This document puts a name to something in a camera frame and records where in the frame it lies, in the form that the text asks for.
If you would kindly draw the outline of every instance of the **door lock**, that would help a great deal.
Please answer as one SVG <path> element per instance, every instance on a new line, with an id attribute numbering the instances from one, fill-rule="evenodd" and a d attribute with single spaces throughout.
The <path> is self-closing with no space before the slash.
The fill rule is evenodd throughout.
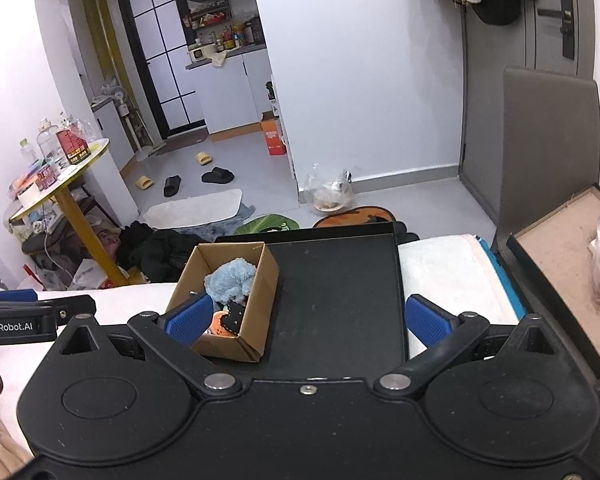
<path id="1" fill-rule="evenodd" d="M 575 23 L 573 16 L 573 0 L 560 0 L 561 10 L 538 9 L 538 16 L 562 20 L 562 56 L 567 59 L 576 58 Z"/>

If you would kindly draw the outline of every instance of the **textured blue pad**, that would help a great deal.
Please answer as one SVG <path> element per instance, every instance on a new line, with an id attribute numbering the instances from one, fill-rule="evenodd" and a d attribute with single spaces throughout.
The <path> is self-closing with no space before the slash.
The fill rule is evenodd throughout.
<path id="1" fill-rule="evenodd" d="M 22 290 L 0 290 L 0 301 L 26 301 L 34 303 L 38 300 L 36 291 L 32 288 L 23 288 Z"/>
<path id="2" fill-rule="evenodd" d="M 451 334 L 453 327 L 448 319 L 410 296 L 404 303 L 404 319 L 411 330 L 427 348 Z"/>
<path id="3" fill-rule="evenodd" d="M 178 307 L 173 316 L 164 324 L 164 331 L 185 346 L 193 345 L 205 333 L 214 316 L 214 302 L 208 294 L 199 300 L 194 297 L 191 301 L 189 304 Z"/>

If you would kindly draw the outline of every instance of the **large clear bottle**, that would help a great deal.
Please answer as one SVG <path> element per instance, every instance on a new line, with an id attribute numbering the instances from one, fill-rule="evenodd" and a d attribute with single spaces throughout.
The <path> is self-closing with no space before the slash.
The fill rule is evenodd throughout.
<path id="1" fill-rule="evenodd" d="M 49 119 L 40 121 L 40 133 L 38 134 L 38 146 L 46 162 L 56 171 L 56 174 L 62 173 L 62 170 L 69 167 L 69 161 L 64 156 L 64 151 L 60 146 L 56 133 L 58 127 L 51 124 Z"/>

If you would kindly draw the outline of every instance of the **grey door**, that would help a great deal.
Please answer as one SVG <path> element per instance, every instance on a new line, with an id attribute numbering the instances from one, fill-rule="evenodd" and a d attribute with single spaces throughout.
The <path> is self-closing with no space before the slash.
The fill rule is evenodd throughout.
<path id="1" fill-rule="evenodd" d="M 563 56 L 562 20 L 539 15 L 539 9 L 543 9 L 540 14 L 561 10 L 561 0 L 524 0 L 522 16 L 506 27 L 485 25 L 471 9 L 465 14 L 460 177 L 496 222 L 502 186 L 505 67 L 593 75 L 593 0 L 573 0 L 574 59 Z"/>

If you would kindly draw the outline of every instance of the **screw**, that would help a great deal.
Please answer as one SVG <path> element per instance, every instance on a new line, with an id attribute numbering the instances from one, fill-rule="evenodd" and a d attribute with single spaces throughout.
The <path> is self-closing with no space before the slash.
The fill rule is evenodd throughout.
<path id="1" fill-rule="evenodd" d="M 380 386 L 385 390 L 404 390 L 411 386 L 411 379 L 403 374 L 387 374 L 380 377 Z"/>
<path id="2" fill-rule="evenodd" d="M 235 384 L 235 377 L 229 374 L 211 374 L 205 377 L 205 386 L 211 390 L 227 390 Z"/>
<path id="3" fill-rule="evenodd" d="M 300 386 L 300 393 L 303 395 L 315 395 L 318 393 L 318 387 L 313 386 L 312 384 L 304 384 Z"/>

